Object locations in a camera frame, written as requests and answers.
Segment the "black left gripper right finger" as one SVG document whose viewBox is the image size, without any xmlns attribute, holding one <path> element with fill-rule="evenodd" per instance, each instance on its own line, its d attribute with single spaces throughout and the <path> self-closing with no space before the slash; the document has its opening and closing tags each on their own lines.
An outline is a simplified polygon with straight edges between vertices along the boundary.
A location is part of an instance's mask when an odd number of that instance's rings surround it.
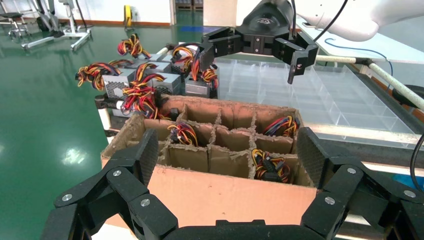
<svg viewBox="0 0 424 240">
<path fill-rule="evenodd" d="M 317 193 L 301 225 L 333 239 L 349 213 L 363 217 L 386 240 L 424 237 L 424 195 L 339 146 L 323 143 L 309 127 L 297 133 L 296 151 Z"/>
</svg>

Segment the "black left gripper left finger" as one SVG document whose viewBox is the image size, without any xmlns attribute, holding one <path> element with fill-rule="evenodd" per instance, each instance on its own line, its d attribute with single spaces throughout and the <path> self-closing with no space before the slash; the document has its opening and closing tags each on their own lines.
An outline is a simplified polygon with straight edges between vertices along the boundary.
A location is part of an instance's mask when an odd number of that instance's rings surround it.
<svg viewBox="0 0 424 240">
<path fill-rule="evenodd" d="M 103 169 L 65 190 L 54 202 L 43 240 L 90 240 L 107 219 L 119 215 L 140 240 L 163 240 L 178 228 L 177 217 L 148 189 L 158 160 L 158 133 L 116 151 Z"/>
</svg>

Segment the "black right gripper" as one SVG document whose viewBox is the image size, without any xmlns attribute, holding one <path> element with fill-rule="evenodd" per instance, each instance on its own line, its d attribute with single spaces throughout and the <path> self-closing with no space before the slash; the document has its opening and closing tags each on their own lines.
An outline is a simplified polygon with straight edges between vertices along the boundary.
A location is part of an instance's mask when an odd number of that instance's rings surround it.
<svg viewBox="0 0 424 240">
<path fill-rule="evenodd" d="M 208 69 L 217 57 L 236 53 L 274 55 L 289 65 L 287 83 L 303 75 L 318 54 L 318 45 L 304 32 L 297 32 L 293 0 L 262 0 L 235 30 L 221 27 L 202 37 L 199 69 Z"/>
</svg>

